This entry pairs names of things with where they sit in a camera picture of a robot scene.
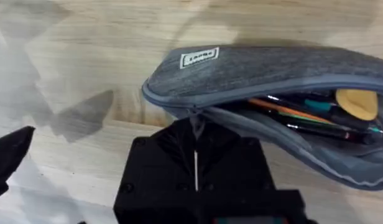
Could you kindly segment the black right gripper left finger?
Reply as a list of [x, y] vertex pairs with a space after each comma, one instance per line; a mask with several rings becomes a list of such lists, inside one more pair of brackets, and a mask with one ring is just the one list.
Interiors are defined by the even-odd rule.
[[115, 214], [191, 207], [196, 195], [194, 143], [189, 119], [135, 138], [114, 203]]

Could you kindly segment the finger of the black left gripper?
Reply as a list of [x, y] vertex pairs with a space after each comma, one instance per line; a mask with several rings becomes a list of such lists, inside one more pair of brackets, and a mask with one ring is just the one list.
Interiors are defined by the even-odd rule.
[[8, 191], [7, 180], [25, 158], [35, 128], [25, 126], [0, 138], [0, 196]]

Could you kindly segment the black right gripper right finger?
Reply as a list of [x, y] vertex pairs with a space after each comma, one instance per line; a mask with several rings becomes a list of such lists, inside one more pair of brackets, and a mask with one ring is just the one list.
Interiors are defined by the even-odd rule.
[[260, 140], [206, 123], [196, 140], [196, 194], [275, 190]]

